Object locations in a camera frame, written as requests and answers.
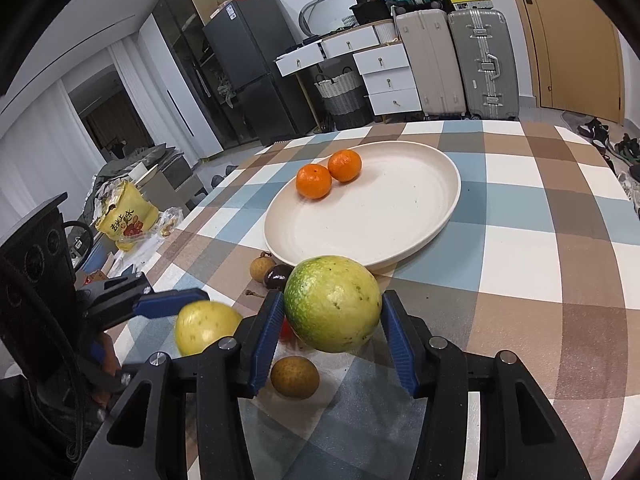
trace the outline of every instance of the gray refrigerator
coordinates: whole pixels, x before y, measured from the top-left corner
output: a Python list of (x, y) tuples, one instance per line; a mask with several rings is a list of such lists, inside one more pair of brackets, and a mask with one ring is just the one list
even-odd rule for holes
[(295, 77), (283, 78), (275, 59), (296, 46), (275, 0), (235, 0), (204, 33), (260, 142), (309, 133), (315, 125)]

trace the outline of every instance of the beige suitcase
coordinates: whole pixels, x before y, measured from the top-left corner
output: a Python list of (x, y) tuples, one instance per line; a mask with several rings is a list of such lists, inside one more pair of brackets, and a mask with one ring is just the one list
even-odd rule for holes
[(396, 20), (422, 111), (428, 116), (465, 114), (465, 91), (446, 13), (416, 10), (400, 14)]

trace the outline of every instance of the wooden door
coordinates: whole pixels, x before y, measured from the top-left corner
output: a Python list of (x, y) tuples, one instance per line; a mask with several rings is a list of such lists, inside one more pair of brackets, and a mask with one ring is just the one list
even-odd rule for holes
[(593, 0), (516, 0), (540, 106), (624, 120), (618, 31)]

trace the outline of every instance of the drawer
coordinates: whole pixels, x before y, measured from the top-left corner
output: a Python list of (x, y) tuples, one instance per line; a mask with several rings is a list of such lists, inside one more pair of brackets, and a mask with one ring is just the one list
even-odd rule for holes
[(369, 94), (382, 94), (382, 92), (415, 88), (414, 74), (408, 66), (373, 72), (362, 77)]
[(329, 58), (356, 52), (363, 48), (369, 48), (370, 46), (379, 44), (380, 42), (373, 27), (364, 27), (323, 40), (322, 49)]
[(422, 110), (420, 98), (415, 88), (396, 90), (369, 96), (373, 113), (376, 115), (397, 114), (399, 112), (418, 112)]
[(358, 72), (361, 74), (409, 66), (409, 59), (402, 43), (372, 48), (366, 52), (354, 54), (353, 59), (356, 60)]
[(289, 75), (321, 61), (324, 61), (324, 56), (320, 50), (320, 45), (311, 43), (280, 56), (276, 60), (276, 65), (282, 75)]

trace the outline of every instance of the table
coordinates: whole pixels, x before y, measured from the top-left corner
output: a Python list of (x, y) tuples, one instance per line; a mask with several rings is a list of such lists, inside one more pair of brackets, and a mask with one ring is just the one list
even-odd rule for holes
[[(204, 288), (254, 314), (264, 293), (249, 263), (265, 248), (267, 206), (302, 165), (379, 140), (446, 152), (460, 202), (423, 250), (379, 272), (407, 311), (461, 349), (522, 359), (567, 426), (594, 479), (611, 478), (640, 439), (640, 224), (601, 156), (549, 124), (377, 124), (274, 144), (249, 158), (185, 219), (146, 265), (156, 290)], [(178, 356), (173, 321), (132, 319), (116, 352)], [(295, 352), (278, 346), (276, 358)], [(300, 351), (321, 373), (309, 400), (268, 384), (242, 400), (257, 480), (404, 479), (425, 404), (399, 386), (382, 330), (349, 354)], [(465, 478), (478, 460), (478, 394), (470, 394)], [(188, 460), (196, 456), (193, 428)], [(191, 477), (198, 478), (197, 461)]]

